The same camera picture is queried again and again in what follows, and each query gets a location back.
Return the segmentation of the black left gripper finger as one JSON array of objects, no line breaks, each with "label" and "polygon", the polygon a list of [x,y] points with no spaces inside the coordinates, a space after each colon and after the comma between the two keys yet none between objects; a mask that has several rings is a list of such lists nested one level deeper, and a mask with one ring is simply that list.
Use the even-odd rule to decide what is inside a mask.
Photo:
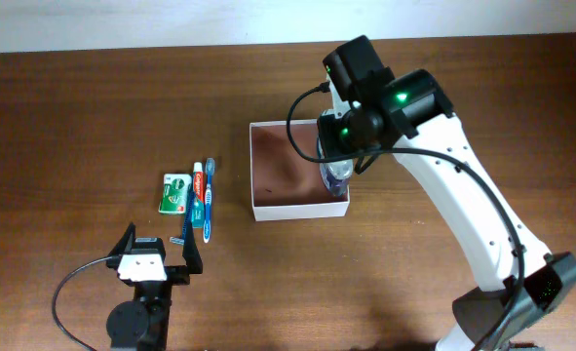
[{"label": "black left gripper finger", "polygon": [[193,233],[187,233],[184,239],[182,257],[185,260],[189,274],[202,274],[203,261],[196,245]]},{"label": "black left gripper finger", "polygon": [[130,222],[123,236],[113,247],[113,249],[109,252],[108,255],[120,256],[127,253],[131,249],[134,240],[135,240],[135,225],[133,222]]}]

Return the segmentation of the blue white toothbrush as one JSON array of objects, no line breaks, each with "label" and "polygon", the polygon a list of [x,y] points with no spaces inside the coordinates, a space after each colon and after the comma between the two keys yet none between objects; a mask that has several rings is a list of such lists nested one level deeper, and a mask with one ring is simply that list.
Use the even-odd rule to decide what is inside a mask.
[{"label": "blue white toothbrush", "polygon": [[206,191],[205,191],[205,221],[203,239],[207,244],[211,239],[211,209],[212,209],[212,179],[215,173],[215,160],[209,158],[206,162]]}]

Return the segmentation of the clear purple sanitizer bottle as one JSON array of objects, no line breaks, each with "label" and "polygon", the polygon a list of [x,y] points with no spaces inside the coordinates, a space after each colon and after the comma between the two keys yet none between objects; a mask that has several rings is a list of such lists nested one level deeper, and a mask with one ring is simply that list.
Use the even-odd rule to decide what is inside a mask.
[{"label": "clear purple sanitizer bottle", "polygon": [[343,196],[348,190],[353,169],[352,160],[321,163],[320,172],[326,189],[335,197]]}]

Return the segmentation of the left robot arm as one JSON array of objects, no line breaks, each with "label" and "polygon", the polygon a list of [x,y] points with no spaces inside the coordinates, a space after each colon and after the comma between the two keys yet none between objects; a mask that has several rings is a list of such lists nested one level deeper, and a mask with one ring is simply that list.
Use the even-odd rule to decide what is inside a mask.
[{"label": "left robot arm", "polygon": [[203,273],[203,261],[190,224],[174,239],[182,248],[182,265],[167,265],[162,239],[138,237],[130,224],[113,247],[106,266],[134,289],[131,300],[117,305],[106,321],[112,350],[165,350],[168,341],[172,290],[190,284]]}]

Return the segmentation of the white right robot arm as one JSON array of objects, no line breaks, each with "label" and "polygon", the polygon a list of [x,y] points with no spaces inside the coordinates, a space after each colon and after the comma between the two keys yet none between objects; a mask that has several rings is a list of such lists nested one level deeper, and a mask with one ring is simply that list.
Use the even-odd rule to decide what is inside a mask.
[{"label": "white right robot arm", "polygon": [[440,350],[513,350],[515,338],[557,309],[576,285],[576,257],[554,253],[520,220],[471,147],[435,77],[396,76],[369,39],[323,61],[337,107],[319,120],[325,161],[367,166],[391,154],[418,181],[466,257],[475,287],[452,304]]}]

